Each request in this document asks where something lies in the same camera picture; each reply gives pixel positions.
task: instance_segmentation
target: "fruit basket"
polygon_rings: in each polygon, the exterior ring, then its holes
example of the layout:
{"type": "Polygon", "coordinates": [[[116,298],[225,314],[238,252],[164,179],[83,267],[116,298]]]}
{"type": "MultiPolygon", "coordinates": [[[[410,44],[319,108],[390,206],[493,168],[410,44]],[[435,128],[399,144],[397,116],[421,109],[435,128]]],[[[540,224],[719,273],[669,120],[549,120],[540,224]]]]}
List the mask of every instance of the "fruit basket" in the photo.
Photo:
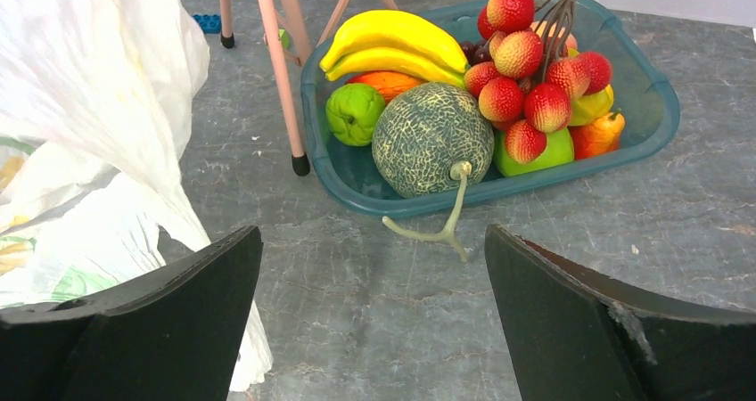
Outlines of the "fruit basket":
{"type": "MultiPolygon", "coordinates": [[[[486,3],[481,0],[460,4],[420,16],[458,41],[475,42],[481,38],[476,20],[486,3]]],[[[620,21],[594,0],[576,0],[574,19],[571,33],[580,43],[581,51],[596,50],[612,63],[615,107],[622,109],[626,120],[620,148],[591,159],[512,177],[501,176],[492,165],[480,183],[468,187],[464,196],[466,205],[636,162],[661,150],[677,132],[680,108],[674,89],[622,30],[620,21]]],[[[334,90],[344,85],[347,77],[329,82],[318,68],[318,62],[330,45],[329,39],[312,53],[301,78],[308,153],[324,188],[348,209],[371,216],[410,217],[451,209],[455,204],[455,190],[403,198],[378,172],[369,146],[348,147],[333,137],[325,116],[325,103],[334,90]]]]}

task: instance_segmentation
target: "blue object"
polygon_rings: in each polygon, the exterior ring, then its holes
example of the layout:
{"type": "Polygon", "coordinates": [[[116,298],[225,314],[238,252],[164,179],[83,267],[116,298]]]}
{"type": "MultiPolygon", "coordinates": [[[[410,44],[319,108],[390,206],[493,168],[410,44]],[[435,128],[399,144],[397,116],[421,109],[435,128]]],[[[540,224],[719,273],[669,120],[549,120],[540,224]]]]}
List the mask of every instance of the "blue object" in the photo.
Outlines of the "blue object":
{"type": "MultiPolygon", "coordinates": [[[[486,3],[486,0],[480,0],[421,13],[421,16],[441,26],[459,41],[475,42],[481,38],[477,16],[486,3]]],[[[614,108],[621,108],[626,120],[620,139],[621,149],[508,178],[502,177],[491,164],[483,181],[467,188],[466,205],[626,165],[655,154],[675,136],[680,122],[678,96],[667,78],[652,67],[622,30],[620,20],[594,0],[577,0],[575,21],[572,34],[580,49],[596,50],[612,62],[614,108]]],[[[325,189],[341,205],[371,216],[410,217],[451,209],[456,190],[404,199],[381,177],[370,146],[348,147],[333,138],[325,119],[325,101],[334,89],[344,84],[346,77],[329,82],[318,67],[332,41],[329,39],[317,47],[308,58],[301,77],[308,153],[325,189]]]]}
{"type": "Polygon", "coordinates": [[[192,15],[205,34],[220,33],[220,15],[192,15]]]}

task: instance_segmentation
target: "bunch of bananas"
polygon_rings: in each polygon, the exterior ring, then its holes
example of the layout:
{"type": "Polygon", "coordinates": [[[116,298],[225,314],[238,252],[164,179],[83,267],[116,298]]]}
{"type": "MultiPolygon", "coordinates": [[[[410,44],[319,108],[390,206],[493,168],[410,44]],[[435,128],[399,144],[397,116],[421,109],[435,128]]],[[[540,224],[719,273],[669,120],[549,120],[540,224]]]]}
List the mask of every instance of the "bunch of bananas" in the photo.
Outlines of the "bunch of bananas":
{"type": "Polygon", "coordinates": [[[467,57],[449,33],[417,15],[392,10],[349,18],[320,60],[332,82],[349,73],[393,70],[464,88],[467,67],[467,57]]]}

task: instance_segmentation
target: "green apple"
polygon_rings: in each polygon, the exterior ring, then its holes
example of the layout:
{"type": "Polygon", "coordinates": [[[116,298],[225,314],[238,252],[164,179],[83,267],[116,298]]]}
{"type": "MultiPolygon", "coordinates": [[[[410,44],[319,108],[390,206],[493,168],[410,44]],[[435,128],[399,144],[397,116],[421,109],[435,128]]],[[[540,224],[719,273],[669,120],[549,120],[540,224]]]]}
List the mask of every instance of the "green apple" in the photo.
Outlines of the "green apple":
{"type": "Polygon", "coordinates": [[[504,150],[505,133],[496,132],[494,145],[494,164],[503,176],[518,176],[528,172],[556,167],[575,160],[575,147],[572,144],[570,130],[560,129],[546,134],[546,149],[531,163],[520,164],[512,160],[504,150]]]}

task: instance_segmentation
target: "cantaloupe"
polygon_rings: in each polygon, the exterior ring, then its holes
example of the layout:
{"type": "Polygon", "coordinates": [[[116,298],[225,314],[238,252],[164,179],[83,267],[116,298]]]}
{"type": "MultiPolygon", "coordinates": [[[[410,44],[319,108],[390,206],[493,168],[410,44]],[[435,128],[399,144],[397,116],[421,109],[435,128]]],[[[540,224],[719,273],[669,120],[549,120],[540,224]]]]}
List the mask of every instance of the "cantaloupe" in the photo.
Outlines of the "cantaloupe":
{"type": "Polygon", "coordinates": [[[467,254],[454,235],[468,184],[479,183],[494,151],[491,125],[464,89],[430,82],[398,95],[386,106],[373,133],[373,160],[386,182],[405,198],[458,189],[454,209],[439,233],[418,233],[383,223],[421,241],[447,241],[467,254]]]}

